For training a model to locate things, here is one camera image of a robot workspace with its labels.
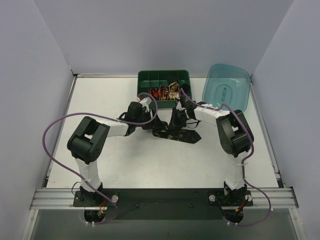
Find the black gold floral tie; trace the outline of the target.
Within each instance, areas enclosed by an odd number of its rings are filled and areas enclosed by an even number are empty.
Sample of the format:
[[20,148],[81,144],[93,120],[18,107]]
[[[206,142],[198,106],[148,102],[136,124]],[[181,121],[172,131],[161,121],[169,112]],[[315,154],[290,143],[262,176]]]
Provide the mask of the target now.
[[202,139],[202,137],[195,130],[190,129],[168,129],[158,128],[152,130],[152,135],[166,140],[172,140],[177,142],[195,144]]

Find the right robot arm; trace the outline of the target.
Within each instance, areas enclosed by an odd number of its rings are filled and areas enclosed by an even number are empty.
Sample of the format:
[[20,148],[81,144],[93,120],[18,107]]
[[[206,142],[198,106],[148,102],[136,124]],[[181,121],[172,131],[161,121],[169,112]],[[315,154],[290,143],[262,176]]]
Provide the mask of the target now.
[[245,164],[254,152],[254,136],[241,110],[214,108],[212,104],[196,103],[181,96],[172,109],[171,119],[176,127],[185,127],[190,119],[215,126],[220,145],[228,155],[225,193],[246,191]]

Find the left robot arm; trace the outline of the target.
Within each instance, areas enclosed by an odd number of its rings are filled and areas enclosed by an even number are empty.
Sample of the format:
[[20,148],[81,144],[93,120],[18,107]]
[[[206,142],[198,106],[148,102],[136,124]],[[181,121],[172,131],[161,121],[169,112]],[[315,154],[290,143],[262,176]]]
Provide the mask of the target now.
[[149,107],[151,102],[149,97],[131,102],[127,111],[115,121],[107,119],[100,123],[89,116],[81,120],[67,142],[67,149],[78,165],[79,174],[83,176],[80,184],[80,195],[83,198],[94,201],[103,198],[95,191],[103,189],[97,159],[107,138],[127,137],[138,127],[151,130],[155,123],[160,122],[158,117],[154,117],[156,110]]

